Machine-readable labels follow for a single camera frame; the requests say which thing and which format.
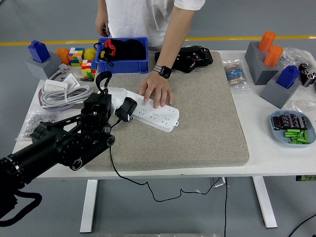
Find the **gray box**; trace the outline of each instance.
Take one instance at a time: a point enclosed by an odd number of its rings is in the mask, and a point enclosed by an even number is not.
[[[281,72],[282,71],[279,71],[273,78],[271,78],[260,95],[260,97],[277,106],[279,109],[284,106],[301,84],[300,81],[296,79],[288,89],[279,85],[277,79],[281,75]]]
[[[35,61],[32,56],[25,61],[32,75],[36,78],[41,80],[49,79],[59,70],[59,65],[62,64],[59,55],[53,52],[49,52],[49,54],[50,57],[43,63]]]
[[[249,71],[255,85],[266,85],[268,81],[280,70],[283,66],[280,62],[275,67],[269,67],[264,64],[264,60],[268,52],[262,52],[258,49],[259,42],[250,42],[247,49],[245,59],[249,66]]]

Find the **yellow ball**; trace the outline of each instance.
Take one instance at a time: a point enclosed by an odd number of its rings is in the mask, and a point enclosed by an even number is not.
[[[84,59],[86,59],[86,60],[95,60],[96,54],[97,54],[97,52],[95,51],[94,48],[88,48],[84,52]]]

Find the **hand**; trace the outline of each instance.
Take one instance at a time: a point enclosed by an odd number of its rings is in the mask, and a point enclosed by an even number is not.
[[[108,37],[110,35],[108,23],[107,13],[105,11],[98,10],[97,17],[95,19],[95,27],[99,35],[103,37]]]
[[[158,108],[159,101],[160,106],[165,106],[167,95],[169,95],[169,103],[173,103],[173,93],[170,89],[167,79],[159,75],[158,72],[152,72],[141,84],[139,88],[139,94],[144,95],[144,102],[147,102],[153,90],[156,91],[154,99],[154,108]]]

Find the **rubik's cube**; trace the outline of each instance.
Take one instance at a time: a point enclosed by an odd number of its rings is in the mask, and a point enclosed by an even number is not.
[[[95,60],[83,60],[81,72],[84,78],[93,80],[97,69]]]
[[[80,67],[84,56],[84,48],[70,48],[68,58],[72,67]]]

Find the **felt mat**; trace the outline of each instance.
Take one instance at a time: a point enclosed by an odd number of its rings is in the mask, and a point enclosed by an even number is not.
[[[120,122],[111,134],[114,164],[119,171],[241,166],[249,154],[242,128],[218,52],[214,62],[186,74],[173,71],[169,78],[174,93],[172,107],[180,111],[179,125],[164,132],[132,120]],[[150,53],[149,71],[154,67]],[[138,93],[149,74],[113,74],[109,86]],[[114,124],[117,117],[110,118]],[[112,171],[109,150],[84,167]]]

